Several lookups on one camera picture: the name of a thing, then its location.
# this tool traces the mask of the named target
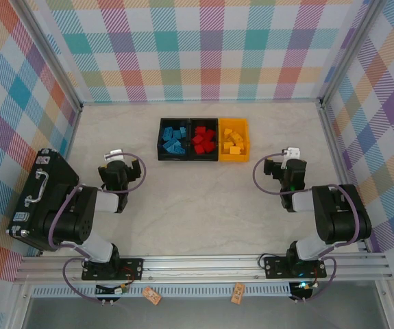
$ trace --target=mounting plate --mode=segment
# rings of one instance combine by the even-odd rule
[[[120,258],[119,269],[127,267],[132,270],[134,274],[134,281],[142,280],[143,273],[143,258]],[[132,280],[131,273],[129,271],[120,271],[117,275],[111,276],[106,272],[96,272],[95,270],[87,269],[83,271],[81,275],[83,281],[103,281],[103,280],[114,280],[114,281],[128,281]]]
[[[320,260],[309,260],[305,263],[305,271],[302,276],[294,276],[290,271],[288,266],[288,261],[286,257],[265,257],[264,267],[265,267],[265,277],[267,279],[314,279],[315,271],[317,270],[318,278],[326,278],[326,268],[325,263]]]

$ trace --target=black mounting bracket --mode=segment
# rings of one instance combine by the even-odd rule
[[[143,273],[143,258],[118,258],[116,271],[107,271],[101,263],[85,262],[81,280],[83,281],[140,281]]]
[[[325,264],[320,260],[303,260],[296,264],[293,270],[285,256],[265,257],[264,267],[267,279],[298,279],[299,281],[315,279],[315,271],[317,271],[317,278],[326,278]]]
[[[326,278],[325,263],[321,260],[302,260],[297,254],[297,241],[290,244],[286,256],[264,258],[267,279],[305,279]]]

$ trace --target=black case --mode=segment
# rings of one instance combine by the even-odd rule
[[[38,203],[25,203],[27,196],[31,196],[32,199],[38,197],[40,187],[45,180],[44,175],[36,175],[38,169],[49,175],[42,198]],[[37,153],[6,233],[39,250],[50,250],[45,233],[45,214],[42,213],[44,212],[42,205],[51,203],[52,191],[57,185],[75,186],[78,182],[79,177],[76,172],[56,150],[41,149]]]

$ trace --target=cable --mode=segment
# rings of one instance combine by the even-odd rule
[[[258,259],[258,266],[259,266],[261,269],[265,269],[265,267],[263,267],[263,266],[260,264],[260,260],[261,260],[262,257],[265,256],[265,255],[280,258],[280,256],[275,255],[275,254],[268,254],[268,253],[266,253],[266,252],[263,253],[262,255],[259,256],[259,259]]]
[[[133,158],[136,158],[137,160],[139,160],[139,162],[142,164],[143,167],[143,177],[142,180],[139,182],[139,184],[137,184],[135,187],[129,188],[127,190],[124,191],[104,191],[106,193],[128,193],[128,192],[132,192],[134,190],[136,190],[137,188],[139,188],[139,186],[142,185],[142,183],[145,181],[145,178],[147,177],[147,166],[145,166],[145,163],[143,162],[143,160],[141,158],[139,158],[138,156],[131,154],[131,153],[119,153],[119,154],[113,154],[112,156],[132,156]],[[64,202],[62,203],[60,209],[58,209],[55,217],[53,218],[51,227],[49,229],[49,234],[47,236],[47,242],[49,243],[49,245],[54,248],[54,249],[60,249],[60,248],[74,248],[77,252],[79,252],[83,257],[85,258],[90,258],[90,255],[85,252],[83,249],[79,248],[77,245],[71,245],[69,243],[61,243],[59,245],[56,245],[55,243],[53,243],[53,232],[55,231],[55,227],[57,226],[58,220],[60,220],[61,214],[64,212],[64,210],[66,209],[67,205],[69,204],[69,202],[72,200],[72,198],[75,196],[76,192],[78,191],[78,189],[82,186],[83,184],[78,184],[77,186],[75,186],[75,188],[69,193],[69,195],[67,195],[66,199],[64,200]],[[86,300],[90,300],[91,302],[95,302],[95,303],[100,303],[102,304],[102,302],[100,302],[98,299],[93,298],[93,297],[89,297],[87,295],[84,295],[83,293],[79,292],[78,290],[76,290],[76,288],[69,282],[69,280],[67,279],[66,276],[66,267],[69,263],[73,262],[74,260],[80,260],[80,261],[84,261],[83,258],[80,257],[73,257],[70,258],[68,261],[65,262],[64,266],[62,267],[62,277],[64,278],[64,281],[66,282],[67,286],[74,292],[76,293],[78,296],[86,299]],[[123,305],[121,304],[114,304],[114,305],[118,305],[122,308],[125,308]]]
[[[131,274],[131,278],[132,278],[132,279],[131,279],[131,280],[128,280],[129,282],[125,283],[126,286],[129,286],[129,285],[130,285],[131,283],[133,283],[134,280],[135,280],[134,272],[133,272],[133,270],[130,269],[129,267],[123,267],[122,269],[124,269],[124,270],[130,272],[130,274]]]
[[[101,305],[103,306],[103,305],[104,305],[103,302],[105,303],[105,300],[100,301],[100,300],[98,300],[97,298],[93,298],[93,297],[84,295],[82,292],[78,291],[78,290],[70,283],[70,281],[69,281],[69,279],[67,278],[67,275],[66,275],[66,267],[67,267],[67,265],[68,265],[69,263],[73,262],[74,260],[84,261],[84,259],[81,258],[81,257],[72,257],[72,258],[68,259],[68,260],[65,262],[65,264],[64,264],[63,267],[62,267],[62,277],[63,277],[64,281],[66,282],[67,286],[70,288],[70,290],[72,290],[74,293],[76,293],[76,294],[77,294],[78,296],[80,296],[81,298],[84,298],[85,300],[89,300],[89,301],[94,302],[94,303],[96,303],[96,304],[101,304]],[[126,307],[124,307],[124,305],[119,304],[119,303],[112,303],[112,302],[110,302],[110,305],[111,305],[111,306],[117,305],[117,306],[123,308],[124,310],[127,310]]]
[[[291,296],[291,297],[293,297],[294,299],[296,299],[296,303],[298,302],[298,301],[301,301],[302,302],[302,304],[303,305],[306,305],[307,307],[309,307],[311,310],[313,310],[314,311],[314,313],[315,314],[317,314],[319,317],[321,317],[322,319],[324,319],[324,320],[326,320],[329,324],[331,324],[334,328],[336,328],[336,329],[342,329],[340,326],[337,326],[333,321],[331,321],[328,317],[326,317],[326,315],[324,315],[323,313],[321,313],[321,312],[319,312],[319,310],[317,310],[311,303],[309,303],[309,302],[306,302],[306,301],[309,301],[309,300],[306,300],[306,299],[304,299],[304,298],[299,298],[299,297],[297,297],[297,296]]]
[[[129,188],[129,189],[124,190],[124,191],[107,191],[107,190],[105,190],[103,192],[105,192],[105,193],[114,193],[114,194],[124,194],[124,193],[128,193],[128,192],[132,192],[132,191],[136,190],[137,188],[139,188],[139,186],[143,184],[143,182],[145,181],[145,178],[147,177],[147,166],[145,166],[145,163],[143,162],[143,160],[141,158],[139,158],[135,154],[125,153],[125,152],[110,154],[109,156],[106,156],[106,159],[109,159],[109,158],[112,158],[112,157],[115,157],[115,156],[131,156],[131,157],[139,160],[139,162],[142,164],[142,167],[143,167],[143,176],[142,176],[142,179],[140,180],[139,184],[137,184],[135,187]]]
[[[310,191],[311,188],[307,188],[304,190],[298,190],[298,191],[286,191],[286,192],[273,192],[273,191],[268,191],[263,189],[258,182],[256,181],[256,169],[258,168],[258,165],[264,161],[267,158],[272,158],[274,156],[283,156],[283,153],[274,153],[274,154],[270,154],[268,156],[265,156],[263,158],[261,158],[255,165],[253,168],[253,182],[256,185],[257,188],[259,188],[262,192],[270,194],[270,195],[288,195],[288,194],[294,194],[294,193],[298,193],[298,192],[307,192]],[[347,192],[341,188],[341,186],[336,185],[336,184],[329,184],[327,185],[329,187],[333,187],[336,188],[337,190],[339,190],[341,192],[341,194],[344,195],[344,197],[347,200],[347,203],[349,204],[351,210],[352,210],[352,214],[354,215],[354,225],[355,225],[355,232],[353,237],[348,241],[348,242],[342,242],[342,243],[337,243],[336,245],[333,245],[332,247],[327,248],[326,250],[324,250],[323,252],[321,252],[319,254],[319,258],[325,256],[326,254],[330,253],[332,250],[334,250],[335,248],[338,247],[343,247],[345,245],[351,245],[352,243],[354,243],[356,241],[356,239],[358,238],[358,235],[360,234],[360,219],[358,217],[358,212],[356,211],[356,207],[355,207],[355,203],[352,201],[351,197],[349,196],[349,194],[347,194]]]
[[[68,259],[65,264],[62,267],[62,277],[64,279],[64,281],[66,282],[67,286],[74,292],[76,293],[78,296],[84,298],[85,300],[90,300],[91,302],[97,303],[97,304],[102,304],[98,299],[84,295],[83,293],[79,292],[70,282],[69,279],[66,276],[66,267],[69,263],[73,262],[74,260],[80,260],[83,261],[83,258],[80,257],[73,257]]]
[[[317,269],[316,268],[314,268],[314,275],[315,275],[315,279],[314,279],[314,283],[313,284],[316,284],[317,280],[319,279],[319,274],[317,273]]]
[[[265,157],[261,158],[261,159],[254,165],[254,168],[253,168],[253,182],[254,182],[254,184],[256,185],[256,187],[258,187],[262,192],[267,193],[267,194],[270,194],[270,195],[287,195],[287,194],[293,194],[293,193],[298,193],[298,192],[310,191],[310,188],[308,188],[308,189],[299,190],[299,191],[272,192],[272,191],[268,191],[268,190],[263,189],[263,188],[258,184],[258,182],[256,181],[256,169],[258,168],[258,165],[259,165],[262,161],[264,161],[265,159],[267,159],[267,158],[272,158],[272,157],[274,157],[274,156],[283,156],[283,155],[284,155],[283,153],[270,154],[270,155],[268,155],[268,156],[265,156]],[[319,297],[324,291],[326,291],[326,290],[328,289],[328,287],[331,285],[332,281],[333,281],[334,278],[335,278],[335,275],[336,275],[336,260],[335,260],[335,258],[333,258],[333,257],[330,257],[330,256],[329,256],[329,257],[324,257],[324,256],[325,256],[326,254],[330,253],[330,252],[331,252],[332,250],[334,250],[335,248],[342,247],[342,246],[345,246],[345,245],[351,245],[352,243],[354,243],[354,242],[356,241],[356,239],[358,238],[358,235],[360,234],[360,219],[359,219],[359,217],[358,217],[358,212],[356,211],[356,207],[355,207],[354,201],[351,199],[351,197],[349,196],[349,194],[347,194],[347,192],[346,192],[341,186],[336,185],[336,184],[329,184],[329,185],[327,185],[327,186],[328,186],[328,187],[333,187],[333,188],[336,188],[337,190],[339,190],[339,191],[341,192],[341,194],[343,194],[343,196],[344,196],[345,199],[347,200],[347,203],[349,204],[349,206],[350,206],[350,208],[351,208],[352,214],[354,215],[355,231],[354,231],[353,237],[352,237],[348,242],[337,243],[336,245],[334,245],[334,246],[332,246],[332,247],[329,247],[329,248],[325,249],[323,252],[321,252],[321,253],[319,254],[319,258],[321,258],[322,260],[330,259],[330,260],[332,260],[332,261],[334,262],[334,271],[332,272],[332,275],[331,275],[331,277],[330,277],[330,279],[329,279],[329,282],[326,284],[325,288],[321,289],[320,292],[318,292],[317,294],[313,295],[311,298],[309,298],[309,300],[314,300],[314,299],[316,299],[317,297]],[[262,266],[260,266],[260,259],[261,259],[261,258],[262,258],[262,255],[261,255],[261,257],[260,257],[259,260],[258,260],[258,265],[259,265],[259,267],[262,268]]]
[[[145,181],[145,178],[147,177],[147,166],[145,166],[145,163],[143,162],[143,160],[141,158],[139,158],[138,156],[134,155],[134,154],[124,153],[124,152],[123,153],[118,153],[118,154],[113,154],[113,155],[108,156],[106,158],[111,158],[113,156],[132,156],[133,158],[136,158],[137,160],[139,160],[139,162],[142,164],[142,167],[143,167],[142,180],[135,187],[129,188],[129,189],[124,190],[124,191],[103,191],[103,192],[119,194],[119,193],[132,192],[132,191],[136,190],[137,188],[139,188],[142,185],[142,183]],[[69,204],[69,202],[72,200],[72,198],[75,196],[76,192],[78,191],[78,189],[82,185],[83,184],[78,184],[77,186],[75,186],[75,188],[70,192],[70,194],[67,195],[67,197],[64,200],[64,202],[62,203],[60,209],[58,209],[55,217],[53,218],[53,221],[52,221],[52,224],[51,224],[51,228],[49,229],[49,234],[47,236],[47,242],[54,249],[74,248],[82,256],[84,256],[86,258],[90,258],[90,255],[87,252],[85,252],[83,249],[79,248],[76,245],[72,245],[72,244],[69,244],[69,243],[61,243],[59,245],[56,245],[55,243],[53,243],[53,232],[55,231],[55,227],[57,226],[57,222],[60,220],[60,217],[61,217],[62,213],[64,212],[64,210],[66,209],[67,205]]]
[[[344,189],[342,189],[339,185],[329,184],[328,186],[334,187],[337,190],[339,190],[341,192],[341,194],[343,194],[344,197],[346,198],[347,203],[349,203],[350,209],[352,210],[352,214],[354,215],[355,232],[354,232],[353,237],[348,242],[337,243],[335,246],[327,248],[327,250],[320,253],[319,258],[325,256],[327,253],[331,252],[335,248],[342,247],[345,245],[351,245],[352,243],[354,243],[356,241],[356,239],[358,238],[358,235],[360,234],[360,219],[358,217],[358,212],[356,211],[354,201],[351,199],[349,194],[347,194],[347,192]]]

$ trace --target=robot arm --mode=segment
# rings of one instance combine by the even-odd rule
[[[326,277],[325,267],[319,259],[335,245],[351,241],[356,232],[355,217],[342,192],[334,187],[314,186],[305,189],[306,161],[300,160],[300,150],[289,147],[282,151],[283,162],[268,158],[264,173],[272,175],[281,184],[282,206],[288,212],[313,211],[316,231],[310,236],[291,243],[285,257],[265,258],[267,278],[319,278]],[[355,241],[367,239],[371,222],[354,185],[340,185],[353,201],[359,220],[359,233]]]
[[[356,241],[367,239],[371,234],[371,222],[361,198],[352,184],[340,185],[353,201],[360,230]],[[337,243],[348,242],[355,234],[354,214],[349,202],[336,188],[314,186],[311,191],[293,195],[294,211],[313,210],[316,232],[296,243],[297,254],[302,260],[318,259]]]
[[[141,174],[138,161],[133,161],[131,168],[123,162],[123,156],[111,157],[98,170],[109,191],[126,191],[128,182],[136,180]],[[76,172],[56,150],[41,149],[6,233],[39,250],[54,251],[48,242],[50,227],[67,195],[78,182]],[[83,249],[90,255],[91,262],[110,263],[116,254],[119,257],[119,252],[113,244],[92,231],[93,220],[99,211],[122,212],[127,197],[128,193],[106,193],[90,186],[79,188],[57,222],[53,242]]]

